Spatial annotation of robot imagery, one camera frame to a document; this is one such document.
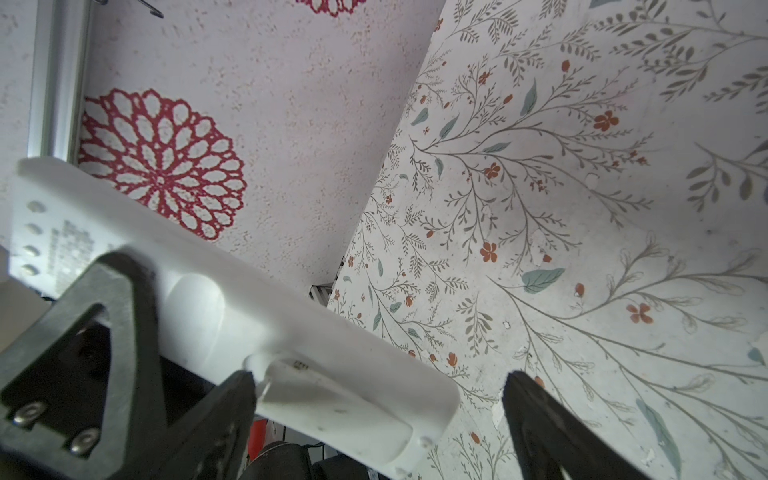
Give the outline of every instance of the leafy branch print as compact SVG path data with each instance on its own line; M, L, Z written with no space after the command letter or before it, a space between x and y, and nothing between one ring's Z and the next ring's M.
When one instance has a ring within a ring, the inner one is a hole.
M498 446L492 446L486 437L480 438L474 432L466 441L463 434L459 434L452 440L458 445L458 454L462 459L462 468L468 480L485 480L487 478L496 480L499 464L506 463L514 456L509 437L503 435L498 435L496 439Z
M466 188L459 188L443 199L453 211L451 216L424 217L421 225L431 235L440 235L439 244L446 249L454 242L459 243L465 263L478 250L482 254L484 249L478 248L480 246L488 244L493 249L501 249L520 243L520 249L511 249L518 253L505 264L517 273L524 259L538 254L531 248L531 237L536 231L543 233L547 248L570 250L578 245L577 241L570 239L567 225L561 218L552 212L537 212L530 208L527 197L531 196L531 192L548 195L551 188L563 186L566 182L578 185L590 192L594 200L608 211L610 222L620 227L623 226L623 215L632 210L650 208L651 201L644 197L635 197L622 190L601 192L590 188L583 178L564 167L561 161L554 161L552 154L518 158L507 153L507 148L515 139L525 141L525 135L533 134L548 139L551 149L559 151L562 157L576 160L579 169L591 168L612 174L620 173L629 166L647 164L647 159L640 156L638 150L652 138L652 134L624 147L604 144L620 140L632 132L631 129L615 126L620 121L619 112L627 109L620 100L636 82L620 85L620 76L624 71L621 70L615 77L592 87L598 82L594 75L584 76L583 67L568 67L561 82L551 88L543 101L538 104L535 99L530 101L526 115L509 123L504 114L505 99L509 96L505 98L503 93L497 92L496 84L487 82L493 74L493 67L484 56L475 65L469 65L468 74L460 75L454 88L454 93L458 95L454 103L467 101L473 106L469 119L461 127L454 127L450 134L438 137L426 146L420 146L419 140L411 138L414 162L431 169L429 162L440 160L442 165L457 166L464 175ZM579 130L566 134L546 128L544 120L556 113L573 118L580 125ZM457 151L451 147L452 142L465 137L475 139L473 148ZM499 185L503 185L503 196L495 193ZM501 210L520 212L521 227L503 234L496 233L496 221ZM495 255L489 258L492 262L496 261Z
M464 334L467 336L469 351L472 352L472 356L477 356L480 353L488 354L490 350L498 351L496 341L488 338L493 317L478 310L478 296L479 294L475 295L474 299L465 298L456 307L457 312L468 315L464 320L467 326Z
M688 190L694 194L688 197L696 207L696 212L704 210L707 201L716 204L720 199L720 188L728 188L731 184L739 184L739 198L749 200L755 190L757 181L768 183L768 157L758 159L760 152L768 150L768 141L764 141L752 150L747 156L739 160L731 160L722 155L696 144L709 156L709 161L704 165L695 167L686 176L693 183ZM763 201L768 204L768 185L763 192Z
M728 56L729 52L737 51L745 44L768 41L764 35L730 30L723 26L726 12L716 12L712 0L690 1L704 5L696 11L696 17L708 20L710 26L675 22L667 15L662 16L667 12L667 0L637 0L638 5L626 15L616 14L594 24L596 30L609 31L618 37L639 29L634 33L634 40L626 40L614 46L611 52L639 57L643 61L639 68L670 77L672 81L660 93L665 101L672 101L692 91L704 81L712 63L721 56ZM700 47L702 39L709 42L709 48ZM760 90L758 98L761 98L768 94L768 81L764 73L767 69L768 66L763 66L742 74L730 86L705 94L704 99L732 99L741 91L756 89ZM765 105L762 101L757 102L759 113L766 111Z
M746 371L750 367L765 370L764 364L715 366L681 358L665 353L666 343L651 347L635 346L610 336L594 333L584 320L600 310L613 308L617 304L630 302L629 306L633 306L636 302L643 307L639 310L640 312L648 312L651 307L655 308L654 317L661 316L660 318L667 319L669 315L666 312L680 316L684 330L690 335L697 331L695 327L692 328L692 325L698 324L738 332L739 326L747 324L745 319L734 322L723 321L722 318L703 318L695 313L695 307L702 302L701 297L665 296L664 291L668 290L670 285L679 283L688 283L706 289L710 291L710 295L711 293L742 295L745 288L754 283L765 288L768 286L768 276L750 273L759 255L760 252L757 250L748 250L734 257L722 270L687 273L685 262L670 257L667 249L660 247L655 237L649 234L646 246L641 252L634 255L627 251L621 252L619 259L621 275L617 279L613 275L607 276L607 294L604 300L573 316L550 313L515 293L513 287L492 281L508 295L511 306L518 313L528 333L528 345L520 349L515 358L525 359L524 368L528 371L534 370L531 372L532 375L541 375L543 379L540 384L554 391L560 402L576 416L580 414L579 409L575 408L575 391L558 386L558 383L566 379L566 373L583 386L583 395L587 402L602 402L630 433L641 428L637 418L632 416L639 412L645 419L646 425L654 431L662 452L678 478L681 476L683 465L675 438L679 438L681 434L665 422L664 417L668 415L666 413L668 410L663 411L657 407L659 403L674 407L703 432L710 444L714 445L720 453L720 463L717 468L721 472L726 472L724 475L730 475L728 478L749 478L750 470L759 472L762 476L768 476L768 469L756 461L761 457L755 453L755 449L763 454L768 453L766 450L768 443L765 440L768 424L764 422L763 417L738 412L723 404L722 397L708 397L707 393L717 383L728 382L728 379L738 380L747 386L755 382L767 383L768 375L765 372L761 374ZM666 273L655 280L646 280L645 269L641 268L641 265L651 265L657 261L654 259L666 261ZM627 310L637 311L637 308L627 308ZM530 316L536 316L535 322L529 319ZM654 323L654 319L650 317L647 320L646 323ZM581 358L578 360L570 359L563 353L568 351L567 348L561 347L566 342L565 339L573 339L574 336L591 341L598 357L605 358L615 365L627 383L628 390L624 391L636 395L634 403L637 407L623 399L611 398L610 394L602 392L602 388L592 381L589 374L594 364L585 360L588 357L586 350L580 350ZM638 361L628 362L625 353L633 353ZM643 359L684 367L690 372L690 377L686 382L678 384L670 383L668 379L652 379L647 373L643 374L645 370L639 367ZM709 412L715 412L718 416L713 417ZM723 429L720 426L718 422L721 419L730 425L729 429ZM589 419L582 420L588 425L599 428L599 423Z
M545 66L541 51L546 48L559 46L561 52L573 54L590 62L599 59L599 51L585 38L589 31L589 24L582 25L576 30L566 33L560 41L550 42L552 24L549 24L535 38L530 40L528 45L519 48L518 44L528 32L525 30L504 43L496 58L504 58L504 68L509 70L513 85L518 87L525 79L526 68L543 68Z
M457 2L454 11L456 29L449 35L449 38L458 35L460 41L476 43L480 40L478 27L481 25L485 27L487 24L488 36L493 43L497 43L503 35L511 35L513 29L518 26L518 15L514 7L520 2L521 0L517 0L510 5L504 5L504 0L491 0L479 7L469 19L469 23L461 28L458 26L462 19L471 13L474 1Z

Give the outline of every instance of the orange flower print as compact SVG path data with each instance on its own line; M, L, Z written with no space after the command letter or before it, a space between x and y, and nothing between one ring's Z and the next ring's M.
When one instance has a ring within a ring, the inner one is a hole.
M485 242L482 244L482 248L480 249L480 254L482 255L482 261L492 261L493 263L496 263L496 260L498 259L498 255L496 255L496 244L495 243L488 243Z
M611 125L618 125L619 117L614 117L614 112L607 111L605 115L598 115L594 118L594 127L598 130L607 131Z
M500 171L502 171L501 165L497 165L496 162L493 162L491 166L483 170L482 173L491 180L492 178L498 177L498 172Z
M645 314L648 310L650 310L650 307L646 303L640 304L640 311L637 311L637 307L635 305L627 305L627 310L632 313L632 315L629 315L630 319L632 319L632 323L639 323L641 320L643 320L644 323L654 322L654 319Z

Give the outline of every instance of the white plastic object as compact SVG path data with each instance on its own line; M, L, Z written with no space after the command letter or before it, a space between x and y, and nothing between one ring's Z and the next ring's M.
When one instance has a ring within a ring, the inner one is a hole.
M384 475L412 471L458 408L447 376L103 181L53 157L18 163L12 276L58 298L112 250L154 272L163 356L216 384L250 370L258 414Z

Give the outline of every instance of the wire hook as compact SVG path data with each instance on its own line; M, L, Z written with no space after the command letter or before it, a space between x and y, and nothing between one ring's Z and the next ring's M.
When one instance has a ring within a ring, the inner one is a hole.
M92 1L94 3L96 3L96 4L98 4L98 5L106 5L109 2L109 0L92 0ZM146 3L144 0L138 0L138 1L139 1L139 3L144 5L145 7L149 8L149 12L152 15L154 15L154 16L156 16L158 18L165 18L165 15L163 15L163 12L161 12L160 10L157 10L154 6Z

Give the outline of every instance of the orange object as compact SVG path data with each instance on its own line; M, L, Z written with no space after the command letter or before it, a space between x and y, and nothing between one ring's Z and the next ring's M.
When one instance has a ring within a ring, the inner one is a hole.
M267 422L269 422L269 420L256 420L250 426L250 435L248 436L248 456L251 461L259 456L261 449L264 448Z

